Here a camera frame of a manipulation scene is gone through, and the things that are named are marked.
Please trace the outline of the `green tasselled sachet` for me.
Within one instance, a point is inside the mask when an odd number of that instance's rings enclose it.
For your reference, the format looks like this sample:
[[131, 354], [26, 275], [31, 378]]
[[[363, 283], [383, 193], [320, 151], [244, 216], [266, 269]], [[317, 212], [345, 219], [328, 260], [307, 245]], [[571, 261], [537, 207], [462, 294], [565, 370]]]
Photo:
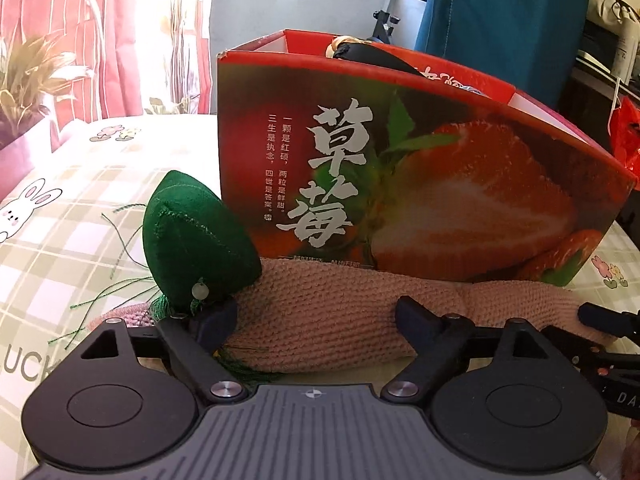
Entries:
[[70, 347], [88, 330], [88, 316], [100, 300], [139, 282], [150, 282], [150, 295], [141, 304], [132, 300], [118, 304], [103, 315], [104, 320], [123, 318], [134, 328], [152, 327], [157, 322], [184, 315], [195, 322], [219, 310], [238, 292], [262, 276], [262, 262], [238, 218], [204, 183], [178, 170], [170, 170], [145, 203], [117, 207], [121, 212], [143, 210], [140, 226], [119, 241], [118, 258], [126, 258], [146, 271], [140, 278], [124, 278], [104, 287], [93, 298], [78, 302], [84, 317], [77, 327], [61, 336]]

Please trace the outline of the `pink knitted cloth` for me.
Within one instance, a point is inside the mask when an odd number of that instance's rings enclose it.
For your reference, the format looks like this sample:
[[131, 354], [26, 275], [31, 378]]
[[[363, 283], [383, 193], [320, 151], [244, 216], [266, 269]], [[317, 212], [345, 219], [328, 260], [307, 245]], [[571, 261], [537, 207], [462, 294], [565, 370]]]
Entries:
[[582, 298], [531, 281], [453, 283], [312, 260], [262, 259], [262, 275], [236, 292], [238, 325], [222, 346], [224, 362], [262, 373], [313, 373], [413, 356], [395, 326], [402, 296], [437, 315], [460, 314], [480, 326], [525, 318], [595, 344], [613, 336], [578, 320]]

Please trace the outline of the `orange floral cloth pouch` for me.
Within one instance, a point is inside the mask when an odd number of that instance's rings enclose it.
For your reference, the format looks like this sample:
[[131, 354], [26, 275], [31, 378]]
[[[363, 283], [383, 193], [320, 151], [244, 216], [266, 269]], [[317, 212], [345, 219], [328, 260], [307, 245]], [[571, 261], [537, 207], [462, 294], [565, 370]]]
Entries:
[[345, 49], [349, 44], [361, 44], [361, 40], [353, 36], [337, 36], [326, 46], [324, 56], [335, 58], [337, 52]]

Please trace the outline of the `checked plaid tablecloth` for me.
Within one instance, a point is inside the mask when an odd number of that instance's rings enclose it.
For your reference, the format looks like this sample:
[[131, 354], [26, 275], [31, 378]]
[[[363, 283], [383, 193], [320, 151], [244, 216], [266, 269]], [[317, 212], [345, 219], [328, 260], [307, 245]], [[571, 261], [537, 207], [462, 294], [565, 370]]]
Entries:
[[169, 170], [218, 191], [217, 119], [144, 115], [70, 122], [9, 192], [58, 192], [1, 246], [1, 474], [35, 467], [21, 428], [28, 396], [103, 315], [157, 296], [140, 237], [143, 208]]

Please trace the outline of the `red plastic bag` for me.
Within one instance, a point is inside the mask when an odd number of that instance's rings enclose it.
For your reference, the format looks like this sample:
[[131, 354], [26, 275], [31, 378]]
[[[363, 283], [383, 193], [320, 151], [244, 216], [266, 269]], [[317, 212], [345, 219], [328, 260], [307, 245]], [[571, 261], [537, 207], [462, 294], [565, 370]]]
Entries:
[[624, 96], [613, 110], [608, 133], [614, 158], [637, 178], [640, 177], [639, 109]]

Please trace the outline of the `red strawberry cardboard box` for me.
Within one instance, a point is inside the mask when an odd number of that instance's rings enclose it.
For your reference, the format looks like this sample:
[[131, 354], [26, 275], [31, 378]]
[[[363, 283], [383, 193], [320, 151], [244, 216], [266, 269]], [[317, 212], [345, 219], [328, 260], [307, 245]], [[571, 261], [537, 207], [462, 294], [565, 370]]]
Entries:
[[281, 30], [217, 60], [221, 194], [258, 252], [452, 282], [563, 286], [637, 184], [512, 84]]

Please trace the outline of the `dark wooden shelf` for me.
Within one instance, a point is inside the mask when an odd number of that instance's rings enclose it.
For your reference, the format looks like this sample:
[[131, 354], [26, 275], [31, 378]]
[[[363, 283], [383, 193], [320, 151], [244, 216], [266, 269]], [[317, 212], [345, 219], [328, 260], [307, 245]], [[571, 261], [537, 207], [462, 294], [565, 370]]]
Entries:
[[613, 106], [613, 64], [618, 36], [585, 21], [575, 61], [555, 109], [601, 148], [613, 153], [608, 122]]

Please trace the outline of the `white cylindrical bottle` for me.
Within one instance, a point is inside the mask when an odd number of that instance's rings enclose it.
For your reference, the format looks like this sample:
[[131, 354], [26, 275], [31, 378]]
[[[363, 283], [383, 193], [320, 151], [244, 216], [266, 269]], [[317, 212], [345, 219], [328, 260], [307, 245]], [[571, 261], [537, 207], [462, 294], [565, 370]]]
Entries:
[[639, 23], [623, 13], [611, 74], [623, 84], [631, 78], [639, 47]]

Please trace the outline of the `teal curtain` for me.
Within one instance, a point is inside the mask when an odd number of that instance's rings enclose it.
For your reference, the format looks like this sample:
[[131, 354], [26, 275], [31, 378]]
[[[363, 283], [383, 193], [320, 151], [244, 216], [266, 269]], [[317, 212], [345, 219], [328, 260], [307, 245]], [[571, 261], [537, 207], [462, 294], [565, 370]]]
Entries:
[[417, 51], [471, 67], [554, 107], [588, 0], [426, 0]]

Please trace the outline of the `printed pink backdrop cloth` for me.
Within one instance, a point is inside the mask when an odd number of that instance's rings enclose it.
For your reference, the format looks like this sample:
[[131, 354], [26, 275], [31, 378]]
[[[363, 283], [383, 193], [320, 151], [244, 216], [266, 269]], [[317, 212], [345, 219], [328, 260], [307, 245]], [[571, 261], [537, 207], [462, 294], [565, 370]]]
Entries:
[[1, 189], [71, 122], [212, 108], [212, 0], [1, 0]]

